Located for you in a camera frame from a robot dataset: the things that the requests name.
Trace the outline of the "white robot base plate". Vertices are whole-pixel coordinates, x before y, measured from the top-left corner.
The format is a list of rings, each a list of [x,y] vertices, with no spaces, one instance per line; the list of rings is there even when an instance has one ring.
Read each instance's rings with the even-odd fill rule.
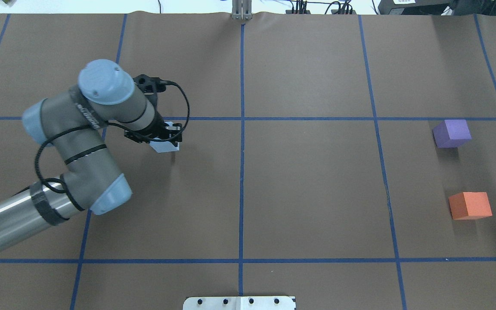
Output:
[[[295,310],[291,296],[215,296],[192,297],[183,303],[183,310]]]

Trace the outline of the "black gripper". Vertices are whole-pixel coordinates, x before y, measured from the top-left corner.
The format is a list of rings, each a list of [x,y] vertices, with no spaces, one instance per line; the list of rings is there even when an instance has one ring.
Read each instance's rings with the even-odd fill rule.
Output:
[[[150,124],[142,129],[136,131],[125,130],[124,137],[136,143],[149,143],[149,139],[180,143],[182,141],[183,124],[172,123],[168,125],[164,122],[162,115],[158,112],[158,94],[167,90],[167,86],[176,87],[181,92],[183,92],[183,88],[175,82],[159,77],[150,77],[145,74],[134,77],[133,81],[153,108],[154,117]]]

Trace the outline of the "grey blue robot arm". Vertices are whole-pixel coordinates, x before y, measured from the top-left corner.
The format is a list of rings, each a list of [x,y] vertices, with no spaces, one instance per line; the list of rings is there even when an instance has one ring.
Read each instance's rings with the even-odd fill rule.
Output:
[[[105,214],[130,200],[132,190],[102,129],[123,129],[126,138],[159,153],[179,150],[187,125],[166,122],[158,112],[158,94],[179,88],[177,82],[131,77],[109,59],[87,63],[77,78],[22,114],[26,133],[39,144],[37,179],[0,203],[0,252],[84,210]]]

